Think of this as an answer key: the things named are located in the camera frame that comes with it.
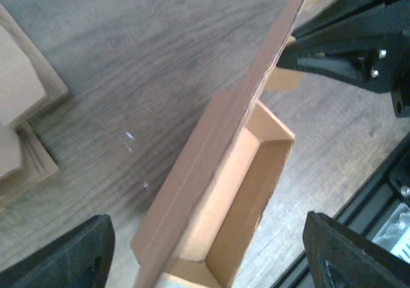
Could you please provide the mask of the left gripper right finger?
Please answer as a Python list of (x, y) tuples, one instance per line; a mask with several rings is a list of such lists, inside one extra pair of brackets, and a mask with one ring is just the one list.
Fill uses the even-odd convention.
[(323, 213), (303, 231), (315, 287), (409, 287), (409, 264)]

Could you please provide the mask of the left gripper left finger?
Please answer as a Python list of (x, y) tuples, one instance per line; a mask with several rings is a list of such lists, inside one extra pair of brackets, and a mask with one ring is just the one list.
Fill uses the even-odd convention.
[(115, 249), (111, 217), (100, 214), (1, 272), (1, 287), (104, 287)]

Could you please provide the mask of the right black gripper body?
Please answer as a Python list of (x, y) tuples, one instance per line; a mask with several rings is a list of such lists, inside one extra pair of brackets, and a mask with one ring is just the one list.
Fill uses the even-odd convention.
[(371, 53), (363, 88), (389, 93), (398, 118), (409, 116), (409, 0), (383, 5), (365, 20)]

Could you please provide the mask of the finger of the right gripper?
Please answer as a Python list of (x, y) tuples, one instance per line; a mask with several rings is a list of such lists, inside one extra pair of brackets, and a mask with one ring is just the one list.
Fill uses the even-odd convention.
[(365, 29), (318, 31), (286, 46), (277, 66), (319, 74), (364, 89), (369, 45)]
[(372, 8), (387, 6), (398, 1), (401, 0), (335, 0), (316, 17), (295, 29), (293, 37), (306, 36)]

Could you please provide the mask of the cardboard box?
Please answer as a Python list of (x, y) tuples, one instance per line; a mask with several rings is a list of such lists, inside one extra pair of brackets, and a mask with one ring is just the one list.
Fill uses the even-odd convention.
[(304, 3), (287, 0), (240, 82), (211, 98), (132, 239), (136, 287), (232, 286), (295, 141), (260, 97), (302, 78), (278, 64)]

